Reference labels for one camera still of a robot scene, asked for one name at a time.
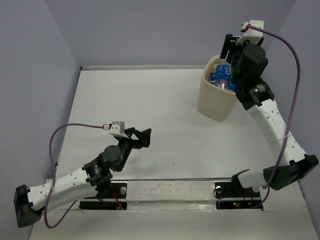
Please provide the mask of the blue label bottle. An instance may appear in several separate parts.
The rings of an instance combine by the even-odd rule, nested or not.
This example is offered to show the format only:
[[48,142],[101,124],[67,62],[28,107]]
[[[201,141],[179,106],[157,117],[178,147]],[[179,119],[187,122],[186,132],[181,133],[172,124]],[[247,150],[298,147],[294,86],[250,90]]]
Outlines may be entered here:
[[217,67],[217,65],[214,64],[214,65],[212,66],[212,69],[210,70],[209,75],[208,75],[208,82],[211,83],[211,84],[213,84],[213,85],[214,85],[215,82],[216,82],[216,67]]
[[214,85],[222,90],[228,90],[230,79],[230,66],[227,64],[217,65],[215,71]]
[[232,84],[232,83],[229,83],[227,90],[228,91],[235,91],[236,90],[236,86],[234,84]]

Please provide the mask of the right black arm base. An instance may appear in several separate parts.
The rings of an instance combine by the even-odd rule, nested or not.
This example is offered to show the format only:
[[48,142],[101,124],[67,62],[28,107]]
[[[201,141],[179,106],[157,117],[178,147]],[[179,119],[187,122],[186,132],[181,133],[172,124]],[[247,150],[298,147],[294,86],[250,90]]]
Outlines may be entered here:
[[234,189],[230,181],[215,182],[213,196],[217,210],[250,209],[262,202],[259,191],[242,187]]

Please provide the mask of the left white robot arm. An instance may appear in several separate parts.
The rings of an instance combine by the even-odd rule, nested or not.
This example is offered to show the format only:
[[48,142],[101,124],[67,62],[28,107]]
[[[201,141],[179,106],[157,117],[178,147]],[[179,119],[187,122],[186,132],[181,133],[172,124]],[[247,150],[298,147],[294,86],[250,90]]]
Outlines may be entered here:
[[90,197],[104,198],[113,190],[112,173],[121,172],[133,149],[148,148],[152,130],[139,131],[134,127],[125,128],[124,122],[113,121],[98,125],[97,129],[107,131],[116,140],[116,145],[107,146],[96,158],[72,173],[57,178],[58,164],[53,167],[52,181],[28,187],[16,188],[13,203],[18,228],[25,228],[44,218],[51,229],[47,214],[68,203]]

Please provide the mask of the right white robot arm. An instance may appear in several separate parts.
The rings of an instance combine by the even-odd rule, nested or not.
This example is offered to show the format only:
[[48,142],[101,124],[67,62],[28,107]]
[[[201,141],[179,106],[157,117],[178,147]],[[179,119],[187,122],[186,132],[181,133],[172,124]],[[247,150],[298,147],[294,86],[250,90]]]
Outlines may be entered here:
[[231,65],[231,82],[238,101],[255,120],[276,158],[271,167],[234,174],[230,190],[235,196],[256,187],[278,191],[304,178],[319,164],[318,158],[308,155],[286,130],[288,124],[278,110],[275,95],[261,77],[268,64],[262,41],[262,37],[241,41],[239,36],[227,34],[220,54],[220,59]]

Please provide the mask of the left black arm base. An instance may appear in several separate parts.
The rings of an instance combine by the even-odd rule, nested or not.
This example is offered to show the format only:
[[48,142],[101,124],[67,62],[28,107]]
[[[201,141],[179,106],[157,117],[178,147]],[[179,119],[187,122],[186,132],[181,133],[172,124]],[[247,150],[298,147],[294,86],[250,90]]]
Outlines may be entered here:
[[104,196],[87,197],[80,200],[81,210],[105,210],[124,211],[127,210],[127,181],[112,181],[111,190]]

